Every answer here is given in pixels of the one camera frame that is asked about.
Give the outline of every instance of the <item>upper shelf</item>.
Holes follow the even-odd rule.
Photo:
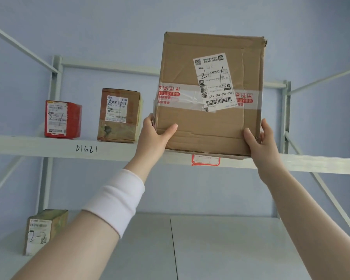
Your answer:
[[[0,154],[55,158],[129,161],[136,145],[87,140],[65,140],[30,136],[0,136]],[[290,171],[350,174],[349,158],[281,154]],[[161,163],[192,165],[192,155],[166,151]],[[221,158],[219,167],[255,169],[251,158]]]

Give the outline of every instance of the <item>red box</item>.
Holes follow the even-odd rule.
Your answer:
[[[63,101],[46,100],[44,136],[73,139],[80,137],[82,106]]]

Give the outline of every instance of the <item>hand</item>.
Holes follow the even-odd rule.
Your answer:
[[[178,125],[173,124],[163,134],[157,134],[152,126],[153,114],[144,119],[134,158],[125,169],[138,175],[145,182],[150,170],[163,155],[167,142],[176,132]]]
[[[258,168],[258,174],[262,181],[265,182],[271,174],[277,171],[286,171],[286,168],[277,150],[274,132],[266,119],[262,120],[262,128],[261,144],[255,140],[255,137],[248,128],[244,129],[244,138],[252,152],[252,159]]]

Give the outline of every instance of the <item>right hand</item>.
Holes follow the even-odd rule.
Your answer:
[[[255,137],[248,128],[244,129],[244,138],[252,152],[252,159],[258,168],[258,174],[262,181],[265,182],[269,176],[277,171],[286,171],[286,168],[277,150],[274,132],[266,119],[262,120],[262,128],[261,144],[255,140]]]

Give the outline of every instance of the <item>small cardboard box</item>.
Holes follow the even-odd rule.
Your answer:
[[[263,37],[166,32],[154,126],[178,130],[167,149],[249,156],[249,128],[260,140]]]
[[[104,88],[97,140],[133,143],[138,140],[143,99],[140,92]]]
[[[45,209],[27,219],[25,249],[23,255],[36,254],[65,227],[69,212],[60,209]]]
[[[45,102],[44,136],[73,139],[80,137],[82,106],[63,101]]]

